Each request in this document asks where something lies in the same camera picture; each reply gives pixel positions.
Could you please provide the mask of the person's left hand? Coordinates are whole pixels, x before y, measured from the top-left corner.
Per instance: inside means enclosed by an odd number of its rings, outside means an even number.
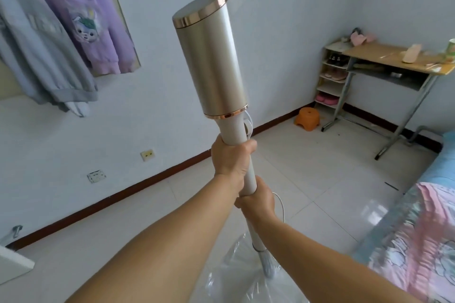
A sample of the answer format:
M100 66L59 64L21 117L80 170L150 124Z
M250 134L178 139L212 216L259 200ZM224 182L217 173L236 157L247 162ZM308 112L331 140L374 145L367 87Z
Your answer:
M244 180L250 168L250 156L230 156L229 147L219 134L212 145L211 155L215 174L229 176L235 182Z

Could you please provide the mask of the person's right hand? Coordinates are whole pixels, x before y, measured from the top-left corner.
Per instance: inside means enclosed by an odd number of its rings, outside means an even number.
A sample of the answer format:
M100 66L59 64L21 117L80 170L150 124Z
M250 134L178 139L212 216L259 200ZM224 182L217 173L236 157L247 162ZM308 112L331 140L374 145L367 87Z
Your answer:
M267 224L279 219L275 213L274 194L267 185L267 197L253 197L252 195L237 197L234 203L244 217L253 225Z

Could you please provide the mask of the person's right forearm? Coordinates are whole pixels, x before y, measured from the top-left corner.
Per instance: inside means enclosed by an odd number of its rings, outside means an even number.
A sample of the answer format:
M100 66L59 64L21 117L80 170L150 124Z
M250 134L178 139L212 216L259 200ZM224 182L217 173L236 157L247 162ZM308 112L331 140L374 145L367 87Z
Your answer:
M349 256L301 234L274 213L242 211L309 303L422 303Z

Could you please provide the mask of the person's left forearm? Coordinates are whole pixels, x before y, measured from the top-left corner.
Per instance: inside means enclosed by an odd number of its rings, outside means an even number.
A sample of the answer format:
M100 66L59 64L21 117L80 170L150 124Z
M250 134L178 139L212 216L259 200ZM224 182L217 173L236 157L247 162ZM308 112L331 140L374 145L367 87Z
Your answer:
M65 303L186 303L243 187L216 174L125 245Z

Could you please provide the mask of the orange plastic stool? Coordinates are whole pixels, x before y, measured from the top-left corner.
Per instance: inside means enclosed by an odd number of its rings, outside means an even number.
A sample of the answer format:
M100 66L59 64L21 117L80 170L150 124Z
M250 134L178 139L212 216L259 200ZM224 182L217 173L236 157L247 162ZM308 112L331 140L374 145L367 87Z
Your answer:
M294 125L303 128L307 132L315 130L321 122L320 113L313 107L303 107L299 110L294 120Z

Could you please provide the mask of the clear plastic bag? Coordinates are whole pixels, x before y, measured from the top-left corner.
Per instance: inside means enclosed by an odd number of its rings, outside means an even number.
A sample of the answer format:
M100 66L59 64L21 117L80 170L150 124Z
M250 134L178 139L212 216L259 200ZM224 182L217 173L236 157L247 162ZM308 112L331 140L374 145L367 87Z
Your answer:
M249 232L208 274L204 289L204 303L310 303L273 256L256 252Z

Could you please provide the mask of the white shoe rack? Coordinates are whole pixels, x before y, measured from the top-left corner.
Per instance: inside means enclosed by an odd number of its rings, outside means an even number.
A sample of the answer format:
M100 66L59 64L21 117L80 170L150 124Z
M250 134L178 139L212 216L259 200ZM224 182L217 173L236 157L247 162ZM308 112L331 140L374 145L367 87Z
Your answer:
M334 67L334 68L338 68L341 70L345 70L348 73L348 65L345 67L327 65L326 60L332 53L340 53L340 54L346 55L345 52L347 50L349 50L350 48L352 48L352 43L350 42L350 40L348 40L347 38L341 38L336 42L332 42L332 43L326 45L322 49L321 68L320 68L320 71L318 74L319 80L316 85L315 98L319 93L325 93L325 94L338 96L339 102L340 102L342 92L343 92L343 89L344 89L344 86L345 86L345 83L346 83L348 77L344 81L335 82L331 79L325 78L323 76L323 73L325 73L329 67ZM327 107L333 108L333 109L336 109L339 105L339 102L335 106L328 106L325 104L318 103L315 99L314 99L314 101L317 104L324 105L324 106L327 106Z

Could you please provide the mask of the light pink shoes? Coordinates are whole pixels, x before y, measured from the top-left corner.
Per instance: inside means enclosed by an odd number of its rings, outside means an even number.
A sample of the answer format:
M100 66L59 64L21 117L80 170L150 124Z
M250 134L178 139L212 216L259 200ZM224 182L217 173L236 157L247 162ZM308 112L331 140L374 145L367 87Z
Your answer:
M345 70L329 67L326 72L323 73L323 76L335 82L341 82L347 78L348 73Z

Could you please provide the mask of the black shoes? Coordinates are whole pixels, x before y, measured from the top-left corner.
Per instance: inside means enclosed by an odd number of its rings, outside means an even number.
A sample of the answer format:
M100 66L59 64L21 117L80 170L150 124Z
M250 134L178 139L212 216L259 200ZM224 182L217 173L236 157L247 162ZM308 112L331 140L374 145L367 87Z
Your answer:
M340 53L332 53L326 60L327 65L345 67L348 65L350 58Z

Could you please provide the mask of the pink cloth item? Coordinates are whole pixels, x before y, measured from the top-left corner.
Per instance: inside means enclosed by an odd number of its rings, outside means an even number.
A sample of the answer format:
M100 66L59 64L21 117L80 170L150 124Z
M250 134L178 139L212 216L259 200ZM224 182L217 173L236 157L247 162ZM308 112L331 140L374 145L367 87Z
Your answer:
M376 36L371 33L364 33L360 28L356 27L352 30L350 35L350 42L353 47L362 46L366 43L376 41Z

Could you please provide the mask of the pink floral quilt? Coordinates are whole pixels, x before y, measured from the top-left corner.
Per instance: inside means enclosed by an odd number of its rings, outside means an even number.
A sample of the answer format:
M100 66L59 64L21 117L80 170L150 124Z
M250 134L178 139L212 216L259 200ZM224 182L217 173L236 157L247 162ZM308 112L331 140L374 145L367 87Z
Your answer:
M455 303L455 192L420 182L368 267L425 303Z

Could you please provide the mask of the bed with blue sheet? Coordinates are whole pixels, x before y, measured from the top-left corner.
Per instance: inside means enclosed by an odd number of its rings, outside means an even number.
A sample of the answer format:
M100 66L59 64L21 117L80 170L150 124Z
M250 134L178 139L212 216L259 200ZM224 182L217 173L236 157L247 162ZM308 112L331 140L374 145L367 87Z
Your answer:
M416 200L416 185L420 182L435 183L449 188L455 192L455 130L443 134L443 147L439 155L422 176L389 210L379 223L368 233L365 239L354 251L352 258L368 267L368 262L373 250L379 246L379 242L387 231L391 231L392 225L405 214L405 206Z

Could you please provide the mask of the beige insole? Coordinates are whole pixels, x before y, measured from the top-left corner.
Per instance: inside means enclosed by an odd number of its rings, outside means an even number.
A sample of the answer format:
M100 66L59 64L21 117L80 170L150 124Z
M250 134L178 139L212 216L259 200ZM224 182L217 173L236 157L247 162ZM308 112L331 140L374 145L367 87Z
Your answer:
M405 52L402 52L401 61L405 64L413 64L417 61L422 49L422 44L413 44Z

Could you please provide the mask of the purple hoodie with cartoon print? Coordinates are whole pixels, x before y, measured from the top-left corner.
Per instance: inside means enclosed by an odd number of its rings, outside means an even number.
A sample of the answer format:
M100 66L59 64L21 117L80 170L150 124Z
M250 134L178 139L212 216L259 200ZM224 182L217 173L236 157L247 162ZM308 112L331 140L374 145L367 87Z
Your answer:
M45 0L97 75L134 72L133 41L113 0Z

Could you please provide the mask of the grey-blue hoodie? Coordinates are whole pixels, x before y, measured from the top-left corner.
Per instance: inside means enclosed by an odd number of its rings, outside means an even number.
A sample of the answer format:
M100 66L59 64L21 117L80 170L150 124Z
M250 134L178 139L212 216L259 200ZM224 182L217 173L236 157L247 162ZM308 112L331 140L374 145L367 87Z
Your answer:
M98 99L94 77L45 0L0 0L0 60L37 104L87 117Z

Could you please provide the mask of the white cabinet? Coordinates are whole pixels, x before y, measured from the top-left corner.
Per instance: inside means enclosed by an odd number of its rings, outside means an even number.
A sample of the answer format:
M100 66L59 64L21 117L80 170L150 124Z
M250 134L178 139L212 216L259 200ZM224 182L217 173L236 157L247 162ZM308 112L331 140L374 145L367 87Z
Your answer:
M34 269L35 262L0 245L0 285Z

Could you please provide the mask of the wooden desk with metal frame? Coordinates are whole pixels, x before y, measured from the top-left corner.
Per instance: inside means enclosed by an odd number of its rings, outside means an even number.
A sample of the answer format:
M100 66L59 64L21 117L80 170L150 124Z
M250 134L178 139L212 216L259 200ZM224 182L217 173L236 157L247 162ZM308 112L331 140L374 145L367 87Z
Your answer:
M349 121L348 118L342 116L341 111L348 97L351 83L357 75L370 76L418 92L417 98L408 110L404 120L396 128L388 142L376 154L375 161L378 161L397 142L437 80L455 71L455 63L446 63L442 54L425 55L418 53L413 62L407 63L404 61L406 50L403 47L378 42L351 47L342 52L334 51L333 53L338 57L345 57L345 65L338 66L327 61L323 63L327 66L341 69L348 75L339 93L334 115L322 127L322 132L327 131L339 120Z

